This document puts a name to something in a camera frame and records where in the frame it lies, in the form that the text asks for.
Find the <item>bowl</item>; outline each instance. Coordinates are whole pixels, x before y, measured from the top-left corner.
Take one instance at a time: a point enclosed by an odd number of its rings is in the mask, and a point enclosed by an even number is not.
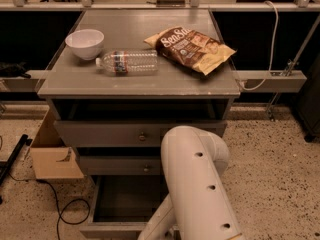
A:
[[[65,42],[79,58],[93,60],[102,51],[103,40],[104,35],[99,30],[82,29],[68,35]]]

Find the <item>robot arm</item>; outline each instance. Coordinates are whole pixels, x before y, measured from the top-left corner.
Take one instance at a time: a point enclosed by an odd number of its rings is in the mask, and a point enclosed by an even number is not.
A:
[[[217,135],[194,127],[171,129],[161,145],[169,195],[138,240],[173,239],[178,224],[182,240],[244,240],[219,175],[229,150]]]

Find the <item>speckled floor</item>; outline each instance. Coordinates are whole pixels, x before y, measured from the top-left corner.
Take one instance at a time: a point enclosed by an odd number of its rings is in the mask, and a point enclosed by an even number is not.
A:
[[[0,117],[0,160],[7,159],[21,134],[35,136],[46,110],[43,105],[7,105]],[[224,135],[232,157],[222,182],[247,239],[320,239],[320,140],[306,143],[287,107],[278,107],[275,116],[275,122],[269,121],[263,107],[232,108]],[[26,151],[11,170],[16,179],[35,177]],[[52,183],[60,207],[75,198],[92,199],[89,179]],[[7,177],[0,195],[0,240],[57,239],[58,214],[48,185]],[[86,212],[83,203],[74,203],[64,218],[81,220]],[[81,225],[59,225],[62,240],[85,239]]]

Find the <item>clear water bottle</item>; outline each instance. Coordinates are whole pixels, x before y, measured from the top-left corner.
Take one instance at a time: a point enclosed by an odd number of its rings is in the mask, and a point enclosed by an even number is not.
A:
[[[108,75],[152,75],[157,72],[156,50],[113,51],[96,59]]]

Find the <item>brown snack bag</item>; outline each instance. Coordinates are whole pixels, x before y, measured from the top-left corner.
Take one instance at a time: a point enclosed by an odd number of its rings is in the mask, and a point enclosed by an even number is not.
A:
[[[219,41],[181,26],[166,29],[144,42],[164,57],[205,75],[235,53]]]

